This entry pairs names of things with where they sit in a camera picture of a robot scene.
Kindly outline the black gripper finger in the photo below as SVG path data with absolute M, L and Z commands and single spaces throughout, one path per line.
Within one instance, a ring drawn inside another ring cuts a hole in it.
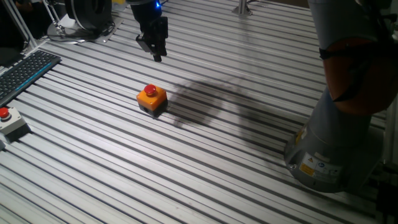
M 151 38 L 151 55 L 154 58 L 155 62 L 160 62 L 160 53 L 158 50 L 158 41 L 157 41 L 157 20 L 154 20 L 150 24 L 150 38 Z
M 160 29 L 160 54 L 161 56 L 166 56 L 167 51 L 165 48 L 166 45 L 166 39 L 169 36 L 168 33 L 168 18 L 167 17 L 161 17 L 160 22 L 159 22 L 159 29 Z

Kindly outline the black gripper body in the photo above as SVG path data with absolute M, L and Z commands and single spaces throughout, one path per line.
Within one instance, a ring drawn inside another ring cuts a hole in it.
M 126 0 L 126 2 L 130 5 L 141 32 L 152 32 L 155 21 L 162 15 L 159 0 Z

